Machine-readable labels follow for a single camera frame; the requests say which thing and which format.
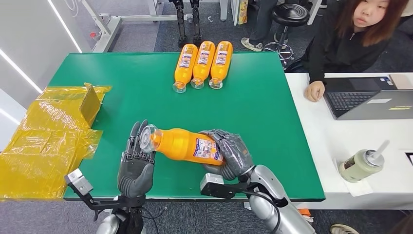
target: green table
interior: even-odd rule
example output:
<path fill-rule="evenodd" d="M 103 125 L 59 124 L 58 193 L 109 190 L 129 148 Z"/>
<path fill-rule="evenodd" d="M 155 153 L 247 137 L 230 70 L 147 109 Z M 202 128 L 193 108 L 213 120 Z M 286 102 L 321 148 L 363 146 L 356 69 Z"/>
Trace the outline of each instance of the green table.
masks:
<path fill-rule="evenodd" d="M 239 133 L 256 164 L 270 168 L 293 200 L 319 201 L 324 193 L 287 81 L 275 53 L 235 53 L 221 90 L 206 84 L 172 90 L 178 53 L 69 54 L 49 86 L 112 85 L 92 126 L 103 130 L 93 159 L 80 170 L 96 198 L 119 194 L 120 155 L 136 121 L 193 132 L 221 128 Z M 206 199 L 201 164 L 156 155 L 148 198 Z M 65 199 L 77 198 L 71 189 Z"/>

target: plastic bottle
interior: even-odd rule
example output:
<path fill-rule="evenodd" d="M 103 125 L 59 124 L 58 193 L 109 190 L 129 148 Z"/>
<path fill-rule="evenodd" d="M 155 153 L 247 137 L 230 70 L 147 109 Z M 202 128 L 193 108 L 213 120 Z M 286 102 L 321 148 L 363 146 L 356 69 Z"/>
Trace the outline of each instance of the plastic bottle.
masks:
<path fill-rule="evenodd" d="M 217 45 L 214 61 L 211 67 L 211 80 L 209 86 L 213 89 L 222 88 L 222 81 L 228 74 L 232 57 L 232 44 L 229 41 L 221 41 Z"/>
<path fill-rule="evenodd" d="M 139 146 L 143 152 L 161 152 L 173 160 L 221 165 L 224 159 L 214 140 L 180 128 L 161 130 L 149 124 L 141 133 Z"/>
<path fill-rule="evenodd" d="M 193 44 L 186 44 L 182 48 L 178 64 L 175 69 L 175 83 L 172 88 L 177 93 L 183 93 L 187 90 L 187 84 L 192 78 L 192 69 L 195 64 L 198 48 Z"/>
<path fill-rule="evenodd" d="M 212 61 L 214 60 L 214 54 L 214 43 L 211 41 L 202 42 L 193 69 L 194 78 L 191 80 L 191 85 L 195 89 L 202 89 L 204 87 L 204 80 L 208 78 Z"/>
<path fill-rule="evenodd" d="M 338 172 L 345 180 L 356 183 L 383 169 L 384 157 L 381 153 L 389 144 L 385 141 L 377 151 L 359 150 L 354 156 L 340 164 Z"/>

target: laptop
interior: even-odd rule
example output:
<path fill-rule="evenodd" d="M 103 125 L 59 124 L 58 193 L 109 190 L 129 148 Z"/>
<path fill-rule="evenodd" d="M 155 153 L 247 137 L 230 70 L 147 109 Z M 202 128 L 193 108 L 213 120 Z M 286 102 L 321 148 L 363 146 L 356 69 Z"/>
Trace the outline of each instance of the laptop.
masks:
<path fill-rule="evenodd" d="M 324 98 L 337 120 L 413 118 L 413 90 L 388 77 L 327 78 Z"/>

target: orange juice bottle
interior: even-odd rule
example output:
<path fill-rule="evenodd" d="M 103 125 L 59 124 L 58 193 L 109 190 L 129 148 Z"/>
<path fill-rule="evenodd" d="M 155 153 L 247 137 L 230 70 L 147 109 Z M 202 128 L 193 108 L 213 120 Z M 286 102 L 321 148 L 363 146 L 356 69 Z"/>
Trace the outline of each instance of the orange juice bottle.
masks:
<path fill-rule="evenodd" d="M 224 159 L 214 140 L 180 128 L 161 130 L 149 124 L 141 133 L 139 146 L 145 153 L 157 151 L 173 160 L 221 165 Z"/>
<path fill-rule="evenodd" d="M 204 87 L 204 80 L 209 75 L 212 61 L 214 59 L 215 45 L 211 41 L 202 42 L 199 47 L 198 56 L 193 69 L 194 79 L 191 80 L 191 85 L 195 89 L 202 89 Z"/>
<path fill-rule="evenodd" d="M 231 63 L 232 44 L 229 41 L 221 41 L 217 45 L 214 61 L 211 67 L 211 80 L 209 85 L 213 89 L 222 88 L 222 81 L 228 74 L 229 64 Z"/>
<path fill-rule="evenodd" d="M 193 44 L 186 44 L 182 48 L 178 64 L 175 69 L 175 83 L 172 88 L 177 93 L 183 93 L 187 90 L 187 84 L 192 78 L 192 69 L 195 64 L 198 48 Z"/>

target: black jacket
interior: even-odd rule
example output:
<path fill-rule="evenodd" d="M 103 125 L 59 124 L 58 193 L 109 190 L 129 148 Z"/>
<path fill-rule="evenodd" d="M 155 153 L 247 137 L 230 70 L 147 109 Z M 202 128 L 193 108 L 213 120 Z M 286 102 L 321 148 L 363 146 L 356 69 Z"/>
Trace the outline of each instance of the black jacket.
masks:
<path fill-rule="evenodd" d="M 318 32 L 301 58 L 310 73 L 310 83 L 324 82 L 325 72 L 363 72 L 376 62 L 388 44 L 388 40 L 384 40 L 365 47 L 362 44 L 364 32 L 354 33 L 353 29 L 340 38 L 335 28 L 345 4 L 346 1 L 341 0 L 328 6 Z"/>

